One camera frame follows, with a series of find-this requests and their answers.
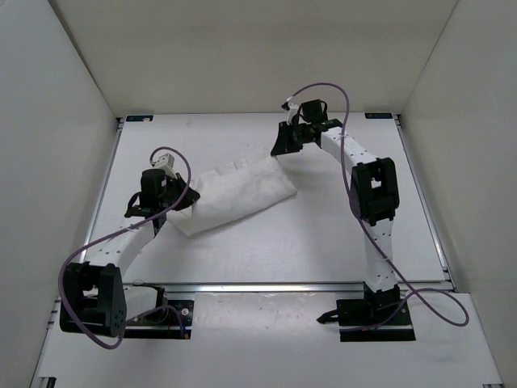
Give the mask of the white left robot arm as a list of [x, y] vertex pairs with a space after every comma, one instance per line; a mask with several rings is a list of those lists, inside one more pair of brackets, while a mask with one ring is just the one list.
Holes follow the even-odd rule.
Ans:
[[64, 332], [100, 339], [122, 337], [129, 319], [163, 320], [169, 302], [153, 285], [125, 288], [128, 268], [166, 223], [170, 211], [191, 207], [200, 194], [169, 167], [141, 174], [141, 189], [132, 195], [120, 228], [83, 263], [69, 261], [60, 271], [59, 326]]

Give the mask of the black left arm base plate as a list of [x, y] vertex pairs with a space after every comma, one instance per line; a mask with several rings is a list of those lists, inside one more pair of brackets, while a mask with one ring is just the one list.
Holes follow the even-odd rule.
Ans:
[[189, 340], [195, 298], [165, 285], [138, 281], [124, 286], [125, 339]]

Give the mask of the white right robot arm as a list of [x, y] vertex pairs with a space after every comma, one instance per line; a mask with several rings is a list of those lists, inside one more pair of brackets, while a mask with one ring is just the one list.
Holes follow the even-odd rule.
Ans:
[[329, 119], [326, 102], [315, 99], [282, 105], [287, 119], [279, 123], [272, 156], [302, 151], [314, 143], [343, 169], [352, 214], [364, 229], [367, 269], [362, 313], [370, 323], [382, 323], [400, 300], [393, 267], [393, 220], [400, 204], [395, 163], [368, 151], [337, 119]]

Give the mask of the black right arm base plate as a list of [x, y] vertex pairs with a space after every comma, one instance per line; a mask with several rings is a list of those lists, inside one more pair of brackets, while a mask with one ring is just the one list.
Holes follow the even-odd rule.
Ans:
[[317, 322], [337, 323], [344, 343], [416, 340], [409, 307], [397, 285], [377, 292], [364, 286], [362, 298], [338, 299], [336, 308], [322, 314]]

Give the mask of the white pleated skirt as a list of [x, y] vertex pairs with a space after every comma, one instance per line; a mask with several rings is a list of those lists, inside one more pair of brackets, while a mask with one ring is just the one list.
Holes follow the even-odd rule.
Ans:
[[199, 175], [193, 188], [200, 198], [189, 208], [168, 213], [167, 220], [192, 236], [240, 220], [296, 194], [278, 160], [260, 154]]

